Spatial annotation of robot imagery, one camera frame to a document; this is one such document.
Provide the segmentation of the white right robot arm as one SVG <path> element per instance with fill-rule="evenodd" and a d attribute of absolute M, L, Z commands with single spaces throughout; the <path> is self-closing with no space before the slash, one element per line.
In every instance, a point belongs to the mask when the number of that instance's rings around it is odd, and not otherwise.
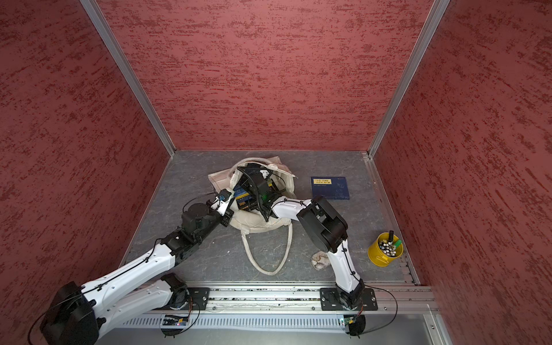
<path fill-rule="evenodd" d="M 256 162 L 237 166 L 231 187 L 238 211 L 231 225 L 242 232 L 247 256 L 257 270 L 275 275 L 283 264 L 273 271 L 262 269 L 252 256 L 246 235 L 287 227 L 287 247 L 290 247 L 293 222 L 300 223 L 313 244 L 329 259 L 339 302 L 347 309 L 354 309 L 360 304 L 365 286 L 349 252 L 348 224 L 322 196 L 305 200 L 290 198 L 287 182 L 291 177 L 284 170 L 272 170 L 268 165 Z"/>

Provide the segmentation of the left aluminium corner post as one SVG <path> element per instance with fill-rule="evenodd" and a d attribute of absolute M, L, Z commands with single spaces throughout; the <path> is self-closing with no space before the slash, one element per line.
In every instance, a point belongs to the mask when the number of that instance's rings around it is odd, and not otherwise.
<path fill-rule="evenodd" d="M 109 24 L 104 14 L 102 13 L 100 6 L 98 5 L 97 1 L 93 0 L 80 0 L 80 3 L 86 14 L 88 15 L 89 19 L 91 20 L 93 26 L 95 27 L 97 33 L 99 33 L 99 36 L 102 39 L 107 50 L 109 51 L 110 55 L 114 59 L 125 81 L 134 94 L 135 99 L 138 101 L 139 105 L 142 107 L 142 110 L 145 112 L 158 138 L 163 143 L 165 149 L 168 152 L 168 155 L 172 158 L 175 155 L 177 149 L 172 142 L 172 139 L 170 138 L 167 130 L 165 129 L 165 126 L 162 124 L 158 113 L 155 111 L 155 108 L 152 105 L 152 102 L 149 99 L 145 89 L 140 83 L 136 73 L 133 71 L 130 62 L 128 61 L 124 51 L 122 50 L 121 45 L 118 43 L 114 33 L 112 32 L 112 29 L 109 27 Z"/>

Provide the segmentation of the left circuit board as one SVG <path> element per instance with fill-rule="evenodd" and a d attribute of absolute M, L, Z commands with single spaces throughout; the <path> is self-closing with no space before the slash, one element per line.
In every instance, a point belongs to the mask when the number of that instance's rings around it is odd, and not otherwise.
<path fill-rule="evenodd" d="M 189 316 L 166 314 L 162 318 L 161 329 L 184 329 L 188 326 Z"/>

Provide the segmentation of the navy blue book top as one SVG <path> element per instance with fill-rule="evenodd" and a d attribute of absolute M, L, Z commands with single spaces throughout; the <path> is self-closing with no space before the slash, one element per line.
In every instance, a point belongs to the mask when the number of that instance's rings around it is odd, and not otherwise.
<path fill-rule="evenodd" d="M 321 196 L 328 200 L 349 200 L 349 188 L 345 177 L 311 177 L 313 197 Z"/>

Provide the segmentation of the circuit board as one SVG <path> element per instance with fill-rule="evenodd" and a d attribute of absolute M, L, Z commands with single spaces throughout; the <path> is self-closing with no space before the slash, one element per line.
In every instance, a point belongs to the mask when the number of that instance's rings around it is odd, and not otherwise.
<path fill-rule="evenodd" d="M 349 336 L 360 336 L 365 331 L 366 318 L 364 315 L 345 316 L 340 322 L 345 333 Z"/>
<path fill-rule="evenodd" d="M 162 318 L 161 329 L 184 329 L 188 326 L 189 316 L 166 314 Z"/>

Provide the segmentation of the yellow pen cup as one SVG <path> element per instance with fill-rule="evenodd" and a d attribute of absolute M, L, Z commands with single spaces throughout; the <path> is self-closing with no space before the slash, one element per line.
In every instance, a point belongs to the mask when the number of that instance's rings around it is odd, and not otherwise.
<path fill-rule="evenodd" d="M 387 267 L 403 253 L 403 241 L 394 231 L 380 234 L 367 250 L 370 261 L 377 267 Z"/>

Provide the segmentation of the right circuit board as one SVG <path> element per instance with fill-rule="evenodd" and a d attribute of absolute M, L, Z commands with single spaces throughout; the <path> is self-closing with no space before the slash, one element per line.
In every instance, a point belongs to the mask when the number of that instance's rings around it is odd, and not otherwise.
<path fill-rule="evenodd" d="M 340 322 L 345 333 L 349 336 L 360 336 L 365 331 L 366 318 L 364 315 L 345 316 Z"/>

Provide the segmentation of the right aluminium corner post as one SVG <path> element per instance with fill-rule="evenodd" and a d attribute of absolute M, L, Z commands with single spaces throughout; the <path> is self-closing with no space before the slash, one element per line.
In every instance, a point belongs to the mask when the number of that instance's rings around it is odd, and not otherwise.
<path fill-rule="evenodd" d="M 420 34 L 415 42 L 410 57 L 402 72 L 401 78 L 398 82 L 397 88 L 390 100 L 390 103 L 386 109 L 386 112 L 380 122 L 375 137 L 367 151 L 367 157 L 370 160 L 375 158 L 376 152 L 379 149 L 382 141 L 385 137 L 387 130 L 389 129 L 396 111 L 398 110 L 403 97 L 408 90 L 408 87 L 415 76 L 416 71 L 423 59 L 428 46 L 431 43 L 433 36 L 449 6 L 449 0 L 435 0 L 430 8 L 428 16 L 422 26 Z"/>

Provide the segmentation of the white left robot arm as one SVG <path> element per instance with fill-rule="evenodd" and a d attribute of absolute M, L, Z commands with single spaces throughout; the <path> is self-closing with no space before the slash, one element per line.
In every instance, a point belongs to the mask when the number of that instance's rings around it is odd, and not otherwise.
<path fill-rule="evenodd" d="M 188 302 L 187 285 L 171 269 L 195 253 L 218 225 L 227 226 L 232 200 L 197 203 L 182 224 L 151 250 L 83 285 L 61 287 L 38 323 L 48 344 L 94 344 L 115 326 L 152 309 Z"/>

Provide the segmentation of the aluminium corner post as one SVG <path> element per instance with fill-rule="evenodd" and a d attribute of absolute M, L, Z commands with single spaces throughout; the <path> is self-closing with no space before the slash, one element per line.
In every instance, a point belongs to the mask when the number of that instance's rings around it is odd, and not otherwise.
<path fill-rule="evenodd" d="M 121 45 L 118 43 L 114 33 L 112 32 L 112 29 L 109 27 L 109 24 L 104 14 L 102 13 L 100 6 L 98 5 L 97 1 L 93 0 L 80 0 L 80 3 L 86 14 L 88 15 L 89 19 L 91 20 L 93 26 L 95 27 L 97 33 L 99 33 L 99 36 L 102 39 L 107 50 L 109 51 L 110 55 L 114 59 L 125 81 L 134 94 L 135 99 L 138 101 L 139 105 L 142 107 L 142 110 L 145 112 L 158 138 L 163 143 L 165 149 L 168 152 L 168 155 L 172 158 L 175 155 L 177 149 L 172 142 L 172 139 L 170 138 L 167 130 L 165 129 L 165 126 L 162 124 L 158 113 L 155 111 L 155 108 L 152 105 L 152 102 L 149 99 L 145 89 L 140 83 L 136 73 L 133 71 L 130 62 L 128 61 L 124 51 L 122 50 Z"/>
<path fill-rule="evenodd" d="M 376 152 L 379 149 L 382 141 L 385 137 L 387 130 L 389 129 L 396 111 L 398 110 L 403 97 L 408 90 L 408 87 L 415 76 L 416 71 L 423 59 L 428 46 L 431 43 L 433 36 L 449 6 L 449 0 L 435 0 L 430 8 L 428 16 L 422 26 L 420 34 L 415 42 L 410 57 L 402 72 L 401 78 L 398 82 L 397 88 L 390 100 L 390 103 L 386 109 L 386 112 L 380 122 L 375 137 L 367 151 L 367 157 L 370 160 L 375 158 Z"/>

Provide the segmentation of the navy blue book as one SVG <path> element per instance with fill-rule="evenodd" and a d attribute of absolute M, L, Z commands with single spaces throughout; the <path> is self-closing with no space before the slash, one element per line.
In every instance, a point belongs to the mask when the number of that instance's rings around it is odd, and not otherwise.
<path fill-rule="evenodd" d="M 349 200 L 349 188 L 345 177 L 311 177 L 313 197 L 321 196 L 328 200 Z"/>
<path fill-rule="evenodd" d="M 234 187 L 234 198 L 239 210 L 250 211 L 255 207 L 256 198 L 239 185 Z"/>

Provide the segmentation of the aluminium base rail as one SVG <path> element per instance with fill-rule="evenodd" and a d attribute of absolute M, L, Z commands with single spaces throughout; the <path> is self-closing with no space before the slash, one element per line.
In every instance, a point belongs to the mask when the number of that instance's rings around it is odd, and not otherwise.
<path fill-rule="evenodd" d="M 377 310 L 364 310 L 367 332 L 349 336 L 345 312 L 323 310 L 323 283 L 208 283 L 205 310 L 176 336 L 155 310 L 125 323 L 100 344 L 451 344 L 431 287 L 376 284 Z"/>

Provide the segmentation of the crumpled white cloth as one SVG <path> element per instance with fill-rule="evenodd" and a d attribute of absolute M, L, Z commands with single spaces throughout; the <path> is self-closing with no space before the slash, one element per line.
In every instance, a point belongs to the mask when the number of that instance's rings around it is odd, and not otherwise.
<path fill-rule="evenodd" d="M 324 270 L 331 266 L 329 256 L 322 251 L 315 253 L 311 257 L 311 264 L 315 270 Z"/>

